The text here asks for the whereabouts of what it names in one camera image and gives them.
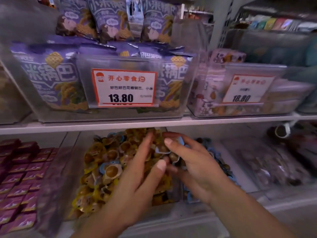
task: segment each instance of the candy pile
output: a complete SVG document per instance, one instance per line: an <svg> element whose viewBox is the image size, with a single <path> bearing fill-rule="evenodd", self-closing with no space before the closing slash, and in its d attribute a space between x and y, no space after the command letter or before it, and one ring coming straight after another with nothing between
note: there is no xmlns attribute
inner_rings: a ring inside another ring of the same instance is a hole
<svg viewBox="0 0 317 238"><path fill-rule="evenodd" d="M72 202L70 218L89 216L108 202L122 173L149 131L154 133L154 139L145 161L144 178L162 156L169 156L173 162L179 160L179 156L165 146L161 131L154 128L127 129L124 132L109 133L103 138L95 136L94 143L84 156L84 175ZM155 191L152 205L175 202L174 192L172 177L165 174Z"/></svg>
<svg viewBox="0 0 317 238"><path fill-rule="evenodd" d="M41 179L57 152L34 141L0 142L0 235L34 225Z"/></svg>
<svg viewBox="0 0 317 238"><path fill-rule="evenodd" d="M223 170L223 172L228 176L229 179L231 179L236 185L240 186L236 180L236 177L230 170L230 166L224 162L224 160L221 158L221 153L216 151L215 148L212 147L211 145L211 139L210 138L197 138L196 141L200 144L202 144L210 153L210 155L217 161L219 164L220 168ZM182 163L182 168L186 169L186 164L185 162ZM195 203L199 202L198 199L196 199L191 191L183 185L183 196L184 200L187 201L188 203Z"/></svg>

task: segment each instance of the price 13.80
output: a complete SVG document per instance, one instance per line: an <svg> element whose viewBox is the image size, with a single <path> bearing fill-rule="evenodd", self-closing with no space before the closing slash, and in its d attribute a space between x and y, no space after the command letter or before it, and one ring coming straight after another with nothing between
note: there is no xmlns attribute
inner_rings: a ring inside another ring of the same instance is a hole
<svg viewBox="0 0 317 238"><path fill-rule="evenodd" d="M232 102L248 102L249 99L251 98L251 95L236 95L236 96L233 96L233 100Z"/></svg>
<svg viewBox="0 0 317 238"><path fill-rule="evenodd" d="M117 94L110 94L109 95L110 97L110 102L111 103L132 103L133 102L133 95L132 94L129 94L129 95L126 95L126 94L122 94L121 97L119 97L119 95Z"/></svg>

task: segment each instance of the price tag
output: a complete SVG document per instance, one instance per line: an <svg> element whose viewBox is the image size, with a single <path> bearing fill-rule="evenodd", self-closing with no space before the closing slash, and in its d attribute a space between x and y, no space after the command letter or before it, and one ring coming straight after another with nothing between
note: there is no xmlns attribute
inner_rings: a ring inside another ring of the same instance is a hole
<svg viewBox="0 0 317 238"><path fill-rule="evenodd" d="M92 69L99 107L148 107L154 103L156 72Z"/></svg>
<svg viewBox="0 0 317 238"><path fill-rule="evenodd" d="M275 76L234 75L222 103L259 103Z"/></svg>

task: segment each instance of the left hand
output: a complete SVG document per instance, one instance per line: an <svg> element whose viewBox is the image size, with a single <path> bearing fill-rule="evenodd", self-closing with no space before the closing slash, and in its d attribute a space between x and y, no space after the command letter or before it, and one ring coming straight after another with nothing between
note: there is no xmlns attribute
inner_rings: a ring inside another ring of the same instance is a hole
<svg viewBox="0 0 317 238"><path fill-rule="evenodd" d="M142 182L145 160L152 140L153 134L148 133L123 172L110 200L82 228L82 237L86 230L93 229L96 224L99 224L98 227L102 230L99 230L98 234L94 232L93 237L117 237L126 228L135 224L151 206L154 192L167 166L165 160L159 160Z"/></svg>

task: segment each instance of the fingernail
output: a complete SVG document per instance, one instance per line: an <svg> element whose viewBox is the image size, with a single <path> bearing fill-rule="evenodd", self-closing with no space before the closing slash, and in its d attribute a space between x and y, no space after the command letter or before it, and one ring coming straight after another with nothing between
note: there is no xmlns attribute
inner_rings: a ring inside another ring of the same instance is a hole
<svg viewBox="0 0 317 238"><path fill-rule="evenodd" d="M164 143L165 143L166 145L170 145L172 142L173 142L173 141L172 141L170 138L164 139Z"/></svg>
<svg viewBox="0 0 317 238"><path fill-rule="evenodd" d="M156 163L156 167L159 168L161 171L165 172L165 170L166 170L166 161L165 160L159 160Z"/></svg>

